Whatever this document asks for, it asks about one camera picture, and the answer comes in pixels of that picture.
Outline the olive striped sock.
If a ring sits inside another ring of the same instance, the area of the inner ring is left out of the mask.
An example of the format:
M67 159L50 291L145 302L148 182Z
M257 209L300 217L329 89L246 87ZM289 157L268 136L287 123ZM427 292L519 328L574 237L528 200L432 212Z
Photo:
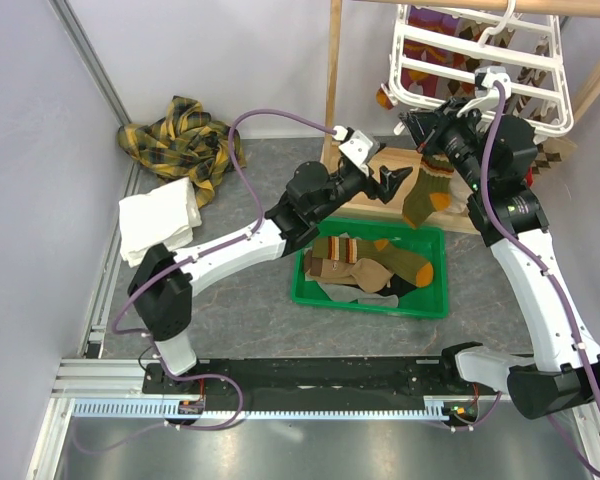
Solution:
M416 182L406 195L402 218L412 228L419 228L433 213L451 203L449 184L454 168L442 155L423 155Z
M434 268L428 259L397 247L386 238L322 237L313 243L312 254L321 260L346 264L356 264L361 259L373 260L418 288L430 285L434 278Z

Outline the white clip hanger rack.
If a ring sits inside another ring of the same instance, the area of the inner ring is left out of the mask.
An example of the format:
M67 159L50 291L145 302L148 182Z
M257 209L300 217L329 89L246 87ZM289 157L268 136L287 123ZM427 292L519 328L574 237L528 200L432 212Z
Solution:
M505 113L526 119L540 139L575 123L561 42L561 19L485 10L396 8L389 74L378 104L434 110L451 97L473 99L496 69L507 90Z

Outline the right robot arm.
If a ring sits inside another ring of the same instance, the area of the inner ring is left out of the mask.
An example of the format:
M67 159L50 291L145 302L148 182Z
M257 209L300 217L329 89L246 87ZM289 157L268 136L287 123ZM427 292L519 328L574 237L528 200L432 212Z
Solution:
M565 285L547 217L525 176L537 155L533 127L504 115L485 132L464 99L433 111L400 114L424 157L444 155L471 194L469 218L513 289L532 340L530 357L469 342L444 349L438 381L447 392L473 382L507 394L527 419L600 398L600 346L582 321Z

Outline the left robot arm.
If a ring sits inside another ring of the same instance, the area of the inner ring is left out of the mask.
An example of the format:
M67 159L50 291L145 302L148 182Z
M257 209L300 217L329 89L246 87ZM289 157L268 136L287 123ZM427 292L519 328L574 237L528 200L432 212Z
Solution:
M329 172L320 162L305 162L262 219L180 252L163 244L151 247L128 295L166 367L165 382L178 393L198 385L198 359L187 333L196 295L230 275L307 246L318 236L319 223L359 193L388 203L411 172L409 167L358 168L347 159Z

